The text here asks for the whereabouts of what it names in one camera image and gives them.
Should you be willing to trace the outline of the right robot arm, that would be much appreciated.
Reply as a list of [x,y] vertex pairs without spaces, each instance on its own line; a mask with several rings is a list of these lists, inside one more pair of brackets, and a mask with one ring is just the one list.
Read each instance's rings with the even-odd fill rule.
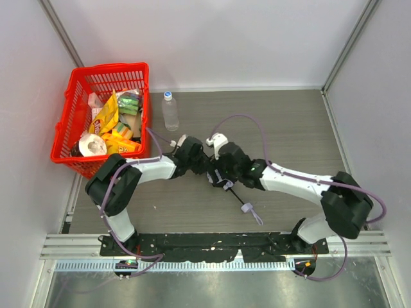
[[250,189],[282,192],[322,208],[321,213],[302,218],[294,226],[290,244],[298,252],[332,235],[356,239],[373,207],[371,199],[345,172],[314,176],[264,159],[251,159],[233,142],[207,141],[207,145],[214,150],[212,161],[224,180],[240,182]]

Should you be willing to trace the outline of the lavender folding umbrella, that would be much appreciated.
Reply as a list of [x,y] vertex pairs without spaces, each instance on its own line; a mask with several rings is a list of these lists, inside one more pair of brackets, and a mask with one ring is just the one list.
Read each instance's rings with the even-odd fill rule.
[[257,214],[257,212],[254,210],[254,206],[251,203],[245,203],[233,190],[234,183],[228,179],[222,178],[221,175],[219,174],[218,170],[215,169],[214,171],[214,176],[212,176],[210,173],[207,173],[207,179],[209,183],[213,187],[217,188],[222,188],[225,192],[230,192],[234,195],[234,197],[241,203],[241,211],[244,214],[251,214],[254,219],[256,220],[257,224],[259,226],[263,225],[263,220],[261,217]]

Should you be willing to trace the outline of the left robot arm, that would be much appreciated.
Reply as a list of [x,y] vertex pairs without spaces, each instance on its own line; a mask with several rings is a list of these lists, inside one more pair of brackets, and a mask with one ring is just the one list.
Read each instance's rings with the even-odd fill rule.
[[112,154],[87,182],[85,192],[98,207],[114,242],[126,253],[137,253],[139,236],[127,206],[137,186],[155,180],[171,180],[187,171],[202,175],[212,170],[200,140],[182,136],[174,149],[157,157],[126,159]]

